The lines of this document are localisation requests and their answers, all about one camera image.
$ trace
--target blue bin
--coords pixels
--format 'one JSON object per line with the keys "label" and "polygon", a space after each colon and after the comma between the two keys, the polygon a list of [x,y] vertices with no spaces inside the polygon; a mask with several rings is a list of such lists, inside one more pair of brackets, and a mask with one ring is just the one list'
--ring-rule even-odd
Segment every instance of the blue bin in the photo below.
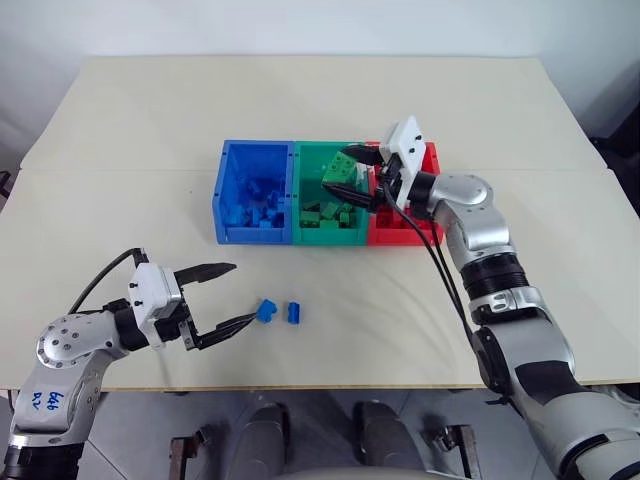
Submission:
{"label": "blue bin", "polygon": [[218,243],[291,243],[293,150],[293,142],[224,142],[212,202]]}

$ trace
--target beige table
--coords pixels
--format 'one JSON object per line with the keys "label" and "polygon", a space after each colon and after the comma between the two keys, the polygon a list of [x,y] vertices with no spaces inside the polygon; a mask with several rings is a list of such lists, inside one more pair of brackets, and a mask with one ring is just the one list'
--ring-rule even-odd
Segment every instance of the beige table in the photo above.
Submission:
{"label": "beige table", "polygon": [[[409,113],[443,169],[494,186],[578,378],[640,379],[638,221],[537,61],[158,57],[90,61],[23,162],[0,214],[0,387],[22,383],[40,329],[132,246],[173,268],[239,265],[188,288],[202,330],[263,297],[299,301],[302,324],[279,316],[208,351],[139,351],[107,388],[480,385],[423,248],[214,240],[224,138],[375,139]],[[131,273],[118,268],[87,305],[126,295]]]}
{"label": "beige table", "polygon": [[210,170],[227,138],[378,140],[410,114],[450,170],[605,168],[537,60],[428,57],[93,59],[22,168]]}
{"label": "beige table", "polygon": [[[579,380],[640,378],[640,230],[613,174],[476,173],[494,186],[529,279],[575,350]],[[481,383],[424,248],[217,245],[209,206],[215,176],[23,171],[0,215],[0,348],[11,359],[0,367],[0,386],[20,385],[43,325],[108,260],[136,245],[176,269],[238,264],[186,290],[202,329],[251,311],[263,297],[281,310],[299,301],[302,323],[278,316],[203,352],[185,352],[180,342],[161,355],[135,352],[108,371],[109,388]],[[131,265],[119,268],[87,307],[126,295],[131,274]]]}

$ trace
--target floor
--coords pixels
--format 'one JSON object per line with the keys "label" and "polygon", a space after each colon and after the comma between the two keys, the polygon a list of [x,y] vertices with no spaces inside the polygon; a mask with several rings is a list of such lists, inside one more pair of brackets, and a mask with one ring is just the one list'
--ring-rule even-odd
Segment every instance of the floor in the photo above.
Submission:
{"label": "floor", "polygon": [[[168,478],[172,437],[190,436],[205,424],[213,442],[189,460],[187,478],[222,479],[239,432],[251,414],[271,402],[285,403],[292,421],[287,471],[324,466],[356,466],[351,411],[361,400],[380,400],[399,413],[428,469],[462,475],[457,450],[437,453],[423,434],[438,425],[470,424],[476,436],[483,478],[554,478],[520,417],[505,406],[485,402],[486,390],[309,390],[118,392],[105,394],[85,446],[80,480]],[[9,429],[8,403],[0,398],[0,441]]]}

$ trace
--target green bin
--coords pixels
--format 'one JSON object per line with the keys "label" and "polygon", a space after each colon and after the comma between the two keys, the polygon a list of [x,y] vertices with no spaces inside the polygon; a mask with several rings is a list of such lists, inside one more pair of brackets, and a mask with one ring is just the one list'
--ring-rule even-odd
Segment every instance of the green bin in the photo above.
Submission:
{"label": "green bin", "polygon": [[[320,202],[320,210],[323,210],[330,202],[341,203],[322,188],[322,177],[336,153],[352,143],[295,142],[292,201],[294,245],[366,245],[369,214],[363,208],[353,211],[353,221],[349,227],[302,227],[300,224],[300,213],[304,204]],[[369,192],[366,173],[358,175],[354,183],[359,191]]]}

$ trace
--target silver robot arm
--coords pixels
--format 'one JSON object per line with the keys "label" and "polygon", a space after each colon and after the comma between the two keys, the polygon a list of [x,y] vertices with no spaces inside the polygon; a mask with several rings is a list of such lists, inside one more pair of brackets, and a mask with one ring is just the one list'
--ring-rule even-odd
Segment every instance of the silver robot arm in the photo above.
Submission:
{"label": "silver robot arm", "polygon": [[35,367],[16,400],[5,471],[0,478],[75,479],[102,379],[112,362],[149,345],[162,348],[164,342],[180,337],[187,350],[208,348],[232,337],[254,319],[255,314],[250,313],[198,335],[182,286],[211,280],[235,265],[205,264],[173,272],[149,263],[146,255],[141,258],[145,260],[136,260],[136,272],[129,283],[131,303],[120,299],[100,311],[81,313],[75,312],[76,302],[73,313],[58,318],[40,334]]}
{"label": "silver robot arm", "polygon": [[326,190],[370,211],[387,204],[404,214],[409,202],[415,217],[444,229],[480,327],[468,335],[481,377],[527,422],[554,474],[640,479],[640,422],[612,398],[576,382],[571,349],[529,285],[487,182],[421,172],[424,140],[414,117],[396,124],[380,146],[350,145],[342,152],[378,166],[379,185],[374,195],[340,183],[325,183]]}

